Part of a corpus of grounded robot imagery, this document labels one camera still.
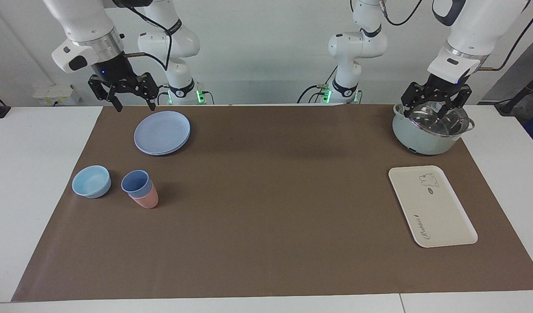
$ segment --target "pot lid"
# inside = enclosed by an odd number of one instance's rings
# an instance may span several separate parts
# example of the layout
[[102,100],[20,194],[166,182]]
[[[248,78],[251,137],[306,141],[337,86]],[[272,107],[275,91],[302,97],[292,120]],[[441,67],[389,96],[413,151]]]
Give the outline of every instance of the pot lid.
[[452,109],[439,119],[437,113],[441,107],[441,103],[434,101],[418,105],[409,115],[409,119],[422,130],[439,136],[460,135],[467,130],[469,118],[464,109]]

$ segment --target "light blue bowl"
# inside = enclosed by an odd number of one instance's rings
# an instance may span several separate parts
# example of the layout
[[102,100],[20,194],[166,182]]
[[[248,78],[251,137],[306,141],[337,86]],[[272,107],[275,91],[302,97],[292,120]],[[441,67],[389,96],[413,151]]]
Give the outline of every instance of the light blue bowl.
[[103,166],[89,166],[75,175],[71,186],[79,196],[89,199],[99,198],[110,190],[110,173]]

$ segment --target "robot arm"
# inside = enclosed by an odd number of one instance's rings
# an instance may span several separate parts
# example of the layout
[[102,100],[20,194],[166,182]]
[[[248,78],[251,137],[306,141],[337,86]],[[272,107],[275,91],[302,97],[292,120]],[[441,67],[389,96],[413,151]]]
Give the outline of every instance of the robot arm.
[[[104,10],[102,0],[44,0],[52,15],[64,28],[67,40],[54,52],[52,58],[66,73],[72,73],[91,66],[96,75],[91,76],[89,85],[99,100],[113,104],[117,111],[122,105],[116,93],[133,93],[146,99],[151,110],[159,87],[150,73],[136,75],[128,57],[144,53],[125,55],[121,36]],[[197,36],[185,26],[175,12],[170,0],[105,0],[105,4],[119,7],[145,7],[149,18],[169,27],[141,34],[139,47],[161,59],[167,57],[171,37],[171,55],[164,70],[168,77],[170,92],[182,99],[184,104],[202,103],[204,97],[198,93],[187,64],[181,57],[196,55],[200,49]]]
[[439,117],[463,107],[471,95],[465,82],[489,57],[526,4],[527,0],[433,0],[433,14],[451,27],[451,34],[429,65],[431,74],[425,85],[413,82],[402,96],[404,116],[427,101],[445,103]]
[[[181,58],[198,54],[201,42],[197,35],[185,26],[171,0],[154,0],[144,8],[146,16],[155,22],[173,30],[171,34],[171,53],[169,66],[165,70],[168,79],[169,97],[175,105],[192,105],[204,103],[205,99],[193,79],[189,66]],[[155,55],[159,59],[168,57],[169,37],[162,30],[152,30],[139,36],[139,49]]]
[[382,32],[381,18],[379,0],[356,0],[353,20],[360,31],[330,38],[330,55],[338,61],[338,72],[330,84],[330,102],[352,101],[361,75],[356,59],[379,57],[386,51],[388,40]]

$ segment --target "pot handle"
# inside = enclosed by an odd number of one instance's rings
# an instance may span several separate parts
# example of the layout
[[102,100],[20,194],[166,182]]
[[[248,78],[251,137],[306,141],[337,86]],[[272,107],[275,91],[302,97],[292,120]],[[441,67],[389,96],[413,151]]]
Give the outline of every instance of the pot handle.
[[469,125],[471,126],[471,128],[468,127],[466,132],[473,130],[475,128],[475,122],[472,119],[469,119]]
[[393,106],[394,114],[395,114],[397,117],[404,117],[403,114],[401,114],[401,113],[398,111],[398,107],[399,107],[399,104],[396,104],[396,105]]

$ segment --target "wall socket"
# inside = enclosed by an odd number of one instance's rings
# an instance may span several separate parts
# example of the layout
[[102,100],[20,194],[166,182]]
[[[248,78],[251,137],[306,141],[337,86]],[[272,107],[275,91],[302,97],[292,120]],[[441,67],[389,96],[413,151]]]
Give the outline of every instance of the wall socket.
[[78,105],[81,97],[73,85],[54,85],[38,88],[32,97],[39,105],[55,107],[56,105]]

